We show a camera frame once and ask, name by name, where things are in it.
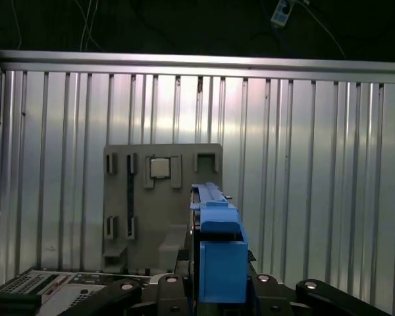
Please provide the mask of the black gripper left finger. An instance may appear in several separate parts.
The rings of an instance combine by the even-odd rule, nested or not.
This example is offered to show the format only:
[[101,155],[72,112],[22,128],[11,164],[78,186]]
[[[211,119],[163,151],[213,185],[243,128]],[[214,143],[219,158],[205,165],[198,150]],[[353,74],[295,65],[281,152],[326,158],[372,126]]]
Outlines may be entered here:
[[156,284],[131,278],[114,281],[61,315],[192,315],[180,275],[162,275]]

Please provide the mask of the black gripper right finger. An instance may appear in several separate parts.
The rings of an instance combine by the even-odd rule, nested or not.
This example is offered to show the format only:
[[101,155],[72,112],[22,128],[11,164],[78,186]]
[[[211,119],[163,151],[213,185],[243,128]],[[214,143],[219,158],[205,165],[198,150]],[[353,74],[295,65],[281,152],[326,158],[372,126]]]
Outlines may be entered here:
[[252,315],[386,315],[387,313],[323,281],[301,280],[287,287],[271,275],[249,280]]

